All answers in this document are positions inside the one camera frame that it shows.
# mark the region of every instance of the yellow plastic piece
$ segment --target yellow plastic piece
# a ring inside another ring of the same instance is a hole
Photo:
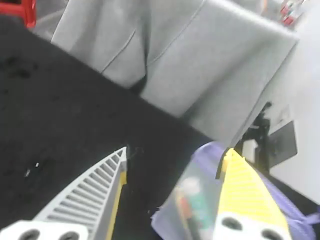
[[[127,172],[125,171],[120,174],[120,181],[118,183],[118,187],[116,190],[115,199],[114,199],[112,212],[111,212],[110,223],[108,226],[108,231],[106,232],[105,240],[111,240],[112,233],[114,232],[116,216],[117,216],[117,211],[118,211],[118,206],[120,201],[120,194],[124,184],[127,184]]]
[[[256,171],[234,149],[222,162],[225,172],[218,214],[231,212],[286,229],[286,218]]]

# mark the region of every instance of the purple bag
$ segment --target purple bag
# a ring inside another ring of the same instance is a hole
[[[192,156],[203,170],[211,176],[216,176],[218,164],[225,153],[217,142],[209,142],[198,148]],[[305,216],[275,185],[273,185],[263,174],[256,170],[273,197],[274,201],[285,215],[290,234],[293,240],[315,240],[316,234],[312,224],[320,223],[319,212]]]

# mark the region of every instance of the gray cloth cover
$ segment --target gray cloth cover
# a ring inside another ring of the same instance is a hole
[[[296,41],[228,0],[69,0],[52,38],[125,88],[146,76],[142,98],[226,145]]]

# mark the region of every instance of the yellow stripe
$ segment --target yellow stripe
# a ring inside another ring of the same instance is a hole
[[[114,227],[115,227],[116,216],[117,216],[117,211],[118,211],[118,206],[119,206],[121,189],[122,189],[122,186],[124,184],[126,184],[126,183],[127,183],[127,173],[126,172],[122,172],[120,174],[120,179],[119,179],[118,187],[117,187],[115,198],[114,198],[114,203],[113,203],[113,207],[112,207],[112,213],[111,213],[111,217],[110,217],[108,231],[106,232],[105,240],[111,240],[112,233],[114,232]]]

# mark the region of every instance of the white wall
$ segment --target white wall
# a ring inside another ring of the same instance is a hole
[[[298,154],[270,173],[320,204],[320,3],[311,6],[296,28],[299,43],[275,76],[280,84],[269,112],[275,125],[281,111],[290,109]]]

